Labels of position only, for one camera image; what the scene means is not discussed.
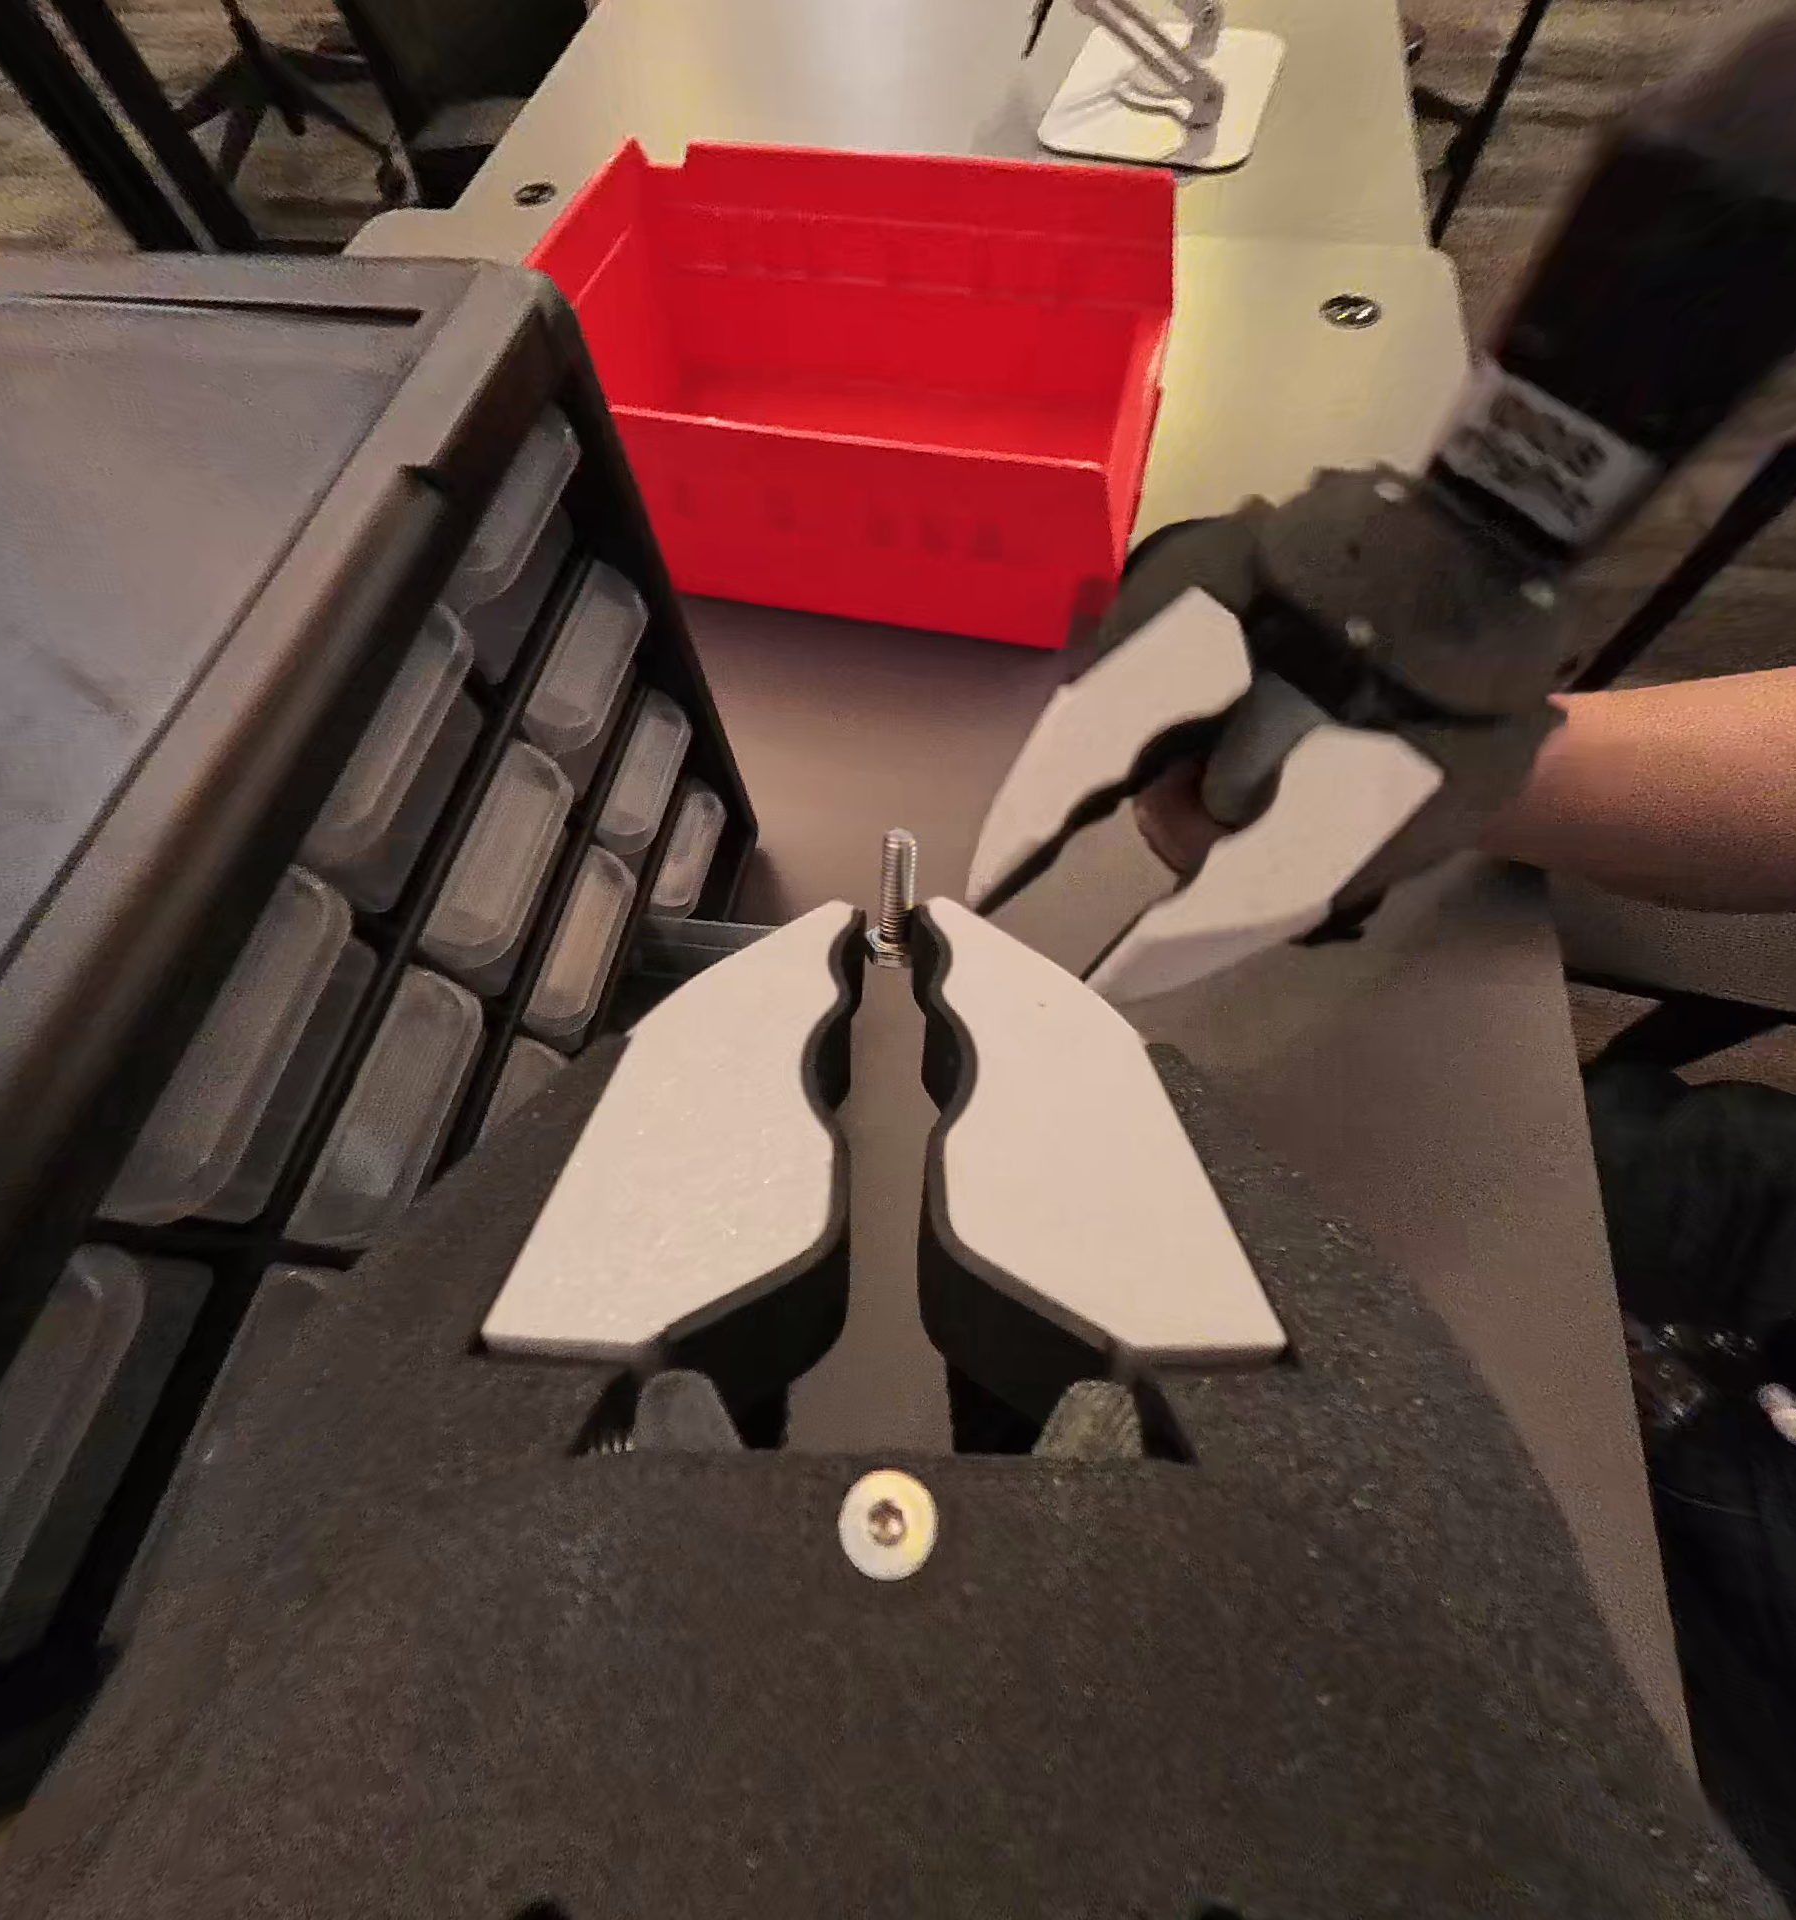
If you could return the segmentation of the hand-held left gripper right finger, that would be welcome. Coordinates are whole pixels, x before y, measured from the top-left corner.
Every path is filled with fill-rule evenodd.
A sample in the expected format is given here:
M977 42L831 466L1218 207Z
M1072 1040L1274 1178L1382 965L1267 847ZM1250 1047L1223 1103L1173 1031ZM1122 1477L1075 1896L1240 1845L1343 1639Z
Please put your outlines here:
M965 1374L1165 1374L1287 1349L1140 1032L950 899L917 910L926 1325Z

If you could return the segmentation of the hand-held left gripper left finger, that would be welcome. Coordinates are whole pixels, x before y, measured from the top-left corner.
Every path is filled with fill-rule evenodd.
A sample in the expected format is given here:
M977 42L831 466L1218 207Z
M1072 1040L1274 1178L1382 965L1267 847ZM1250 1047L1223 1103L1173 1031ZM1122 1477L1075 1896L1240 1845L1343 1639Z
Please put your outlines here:
M650 1374L807 1374L848 1303L861 915L824 902L630 1029L482 1344Z

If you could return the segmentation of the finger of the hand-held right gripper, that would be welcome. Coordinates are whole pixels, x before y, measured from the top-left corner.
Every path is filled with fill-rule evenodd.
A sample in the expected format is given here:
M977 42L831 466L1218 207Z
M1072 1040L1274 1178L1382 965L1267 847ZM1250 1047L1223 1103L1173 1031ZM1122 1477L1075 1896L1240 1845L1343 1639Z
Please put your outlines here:
M997 787L963 881L983 917L1046 873L1071 839L1173 764L1206 752L1253 670L1240 619L1178 591L1036 715Z
M1393 731L1314 728L1278 764L1267 811L1212 842L1083 981L1109 1002L1141 1002L1306 939L1440 785L1439 764Z

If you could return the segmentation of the small metal screw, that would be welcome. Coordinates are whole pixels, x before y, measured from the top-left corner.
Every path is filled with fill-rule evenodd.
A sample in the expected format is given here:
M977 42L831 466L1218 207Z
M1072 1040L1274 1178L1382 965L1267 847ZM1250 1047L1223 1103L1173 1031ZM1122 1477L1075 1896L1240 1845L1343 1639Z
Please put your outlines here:
M884 829L876 910L864 926L868 961L878 969L911 965L911 924L917 904L917 839L911 829Z

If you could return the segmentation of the red plastic bin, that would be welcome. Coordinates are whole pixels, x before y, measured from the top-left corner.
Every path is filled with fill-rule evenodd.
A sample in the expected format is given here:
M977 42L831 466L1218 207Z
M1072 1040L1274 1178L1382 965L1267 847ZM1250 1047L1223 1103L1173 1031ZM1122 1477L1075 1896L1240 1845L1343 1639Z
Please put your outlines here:
M1034 650L1109 605L1163 395L1168 175L625 140L526 265L676 593Z

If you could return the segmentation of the black drawer cabinet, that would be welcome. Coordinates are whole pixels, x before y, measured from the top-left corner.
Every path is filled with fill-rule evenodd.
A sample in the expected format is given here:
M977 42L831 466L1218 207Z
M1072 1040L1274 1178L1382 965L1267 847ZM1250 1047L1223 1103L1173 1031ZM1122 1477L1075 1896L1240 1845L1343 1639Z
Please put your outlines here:
M373 258L0 253L0 1266L35 1178L155 994L160 935L340 708L350 666L452 580L497 439L546 400L617 426L560 291L526 267ZM754 811L641 508L743 814ZM55 1256L0 1281L0 1371ZM66 1699L0 1683L0 1794L49 1768Z

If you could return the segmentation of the person's right forearm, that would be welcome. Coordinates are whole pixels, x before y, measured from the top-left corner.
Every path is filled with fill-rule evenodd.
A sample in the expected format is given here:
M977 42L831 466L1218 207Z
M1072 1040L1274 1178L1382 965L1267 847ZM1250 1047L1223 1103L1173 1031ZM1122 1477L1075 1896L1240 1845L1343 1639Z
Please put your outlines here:
M1796 915L1796 666L1553 700L1484 855L1632 902Z

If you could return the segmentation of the white stand base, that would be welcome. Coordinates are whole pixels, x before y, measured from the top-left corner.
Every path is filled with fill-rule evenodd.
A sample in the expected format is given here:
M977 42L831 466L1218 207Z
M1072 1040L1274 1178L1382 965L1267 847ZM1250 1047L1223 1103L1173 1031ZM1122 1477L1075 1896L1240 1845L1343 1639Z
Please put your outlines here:
M1227 175L1253 149L1286 39L1234 27L1221 3L1075 3L1086 39L1036 142L1071 162Z

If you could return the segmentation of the black office chair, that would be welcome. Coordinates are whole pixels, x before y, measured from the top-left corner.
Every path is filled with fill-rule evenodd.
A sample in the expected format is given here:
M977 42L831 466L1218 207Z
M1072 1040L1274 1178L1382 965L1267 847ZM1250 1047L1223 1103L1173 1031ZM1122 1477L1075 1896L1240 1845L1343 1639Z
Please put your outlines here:
M303 137L337 131L407 186L452 207L502 131L588 23L588 3L333 3L314 46L268 36L248 4L225 3L233 53L175 108L184 131L221 124L213 173L239 181L264 118Z

